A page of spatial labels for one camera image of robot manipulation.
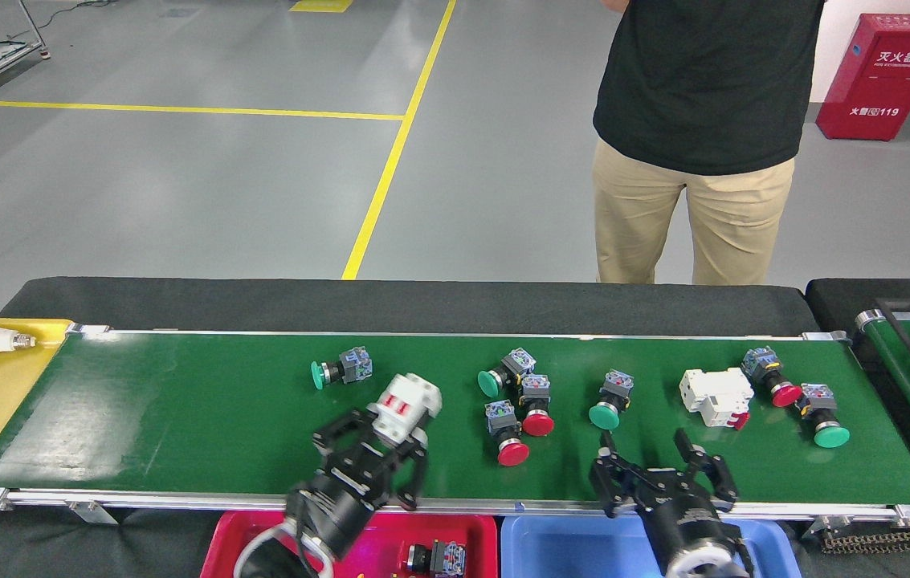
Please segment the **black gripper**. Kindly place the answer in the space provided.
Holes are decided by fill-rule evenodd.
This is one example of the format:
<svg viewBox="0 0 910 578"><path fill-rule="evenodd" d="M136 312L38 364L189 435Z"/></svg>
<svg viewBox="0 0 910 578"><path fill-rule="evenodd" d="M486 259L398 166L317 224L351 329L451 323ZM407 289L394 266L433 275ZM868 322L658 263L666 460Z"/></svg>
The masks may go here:
<svg viewBox="0 0 910 578"><path fill-rule="evenodd" d="M697 446L683 428L675 431L676 450L686 469L645 470L621 457L612 432L601 432L597 457L590 466L590 484L609 519L627 500L637 503L658 563L682 563L691 552L711 549L707 563L731 562L737 554L737 528L723 523L719 511L731 511L740 498L726 461ZM696 477L703 474L712 491Z"/></svg>
<svg viewBox="0 0 910 578"><path fill-rule="evenodd" d="M377 413L351 409L312 432L321 465L287 496L287 533L298 556L334 563L347 556L371 517L396 497L403 509L418 508L428 468L428 435L414 428L403 437L381 431L387 453L375 450ZM413 462L413 473L394 490L394 477Z"/></svg>

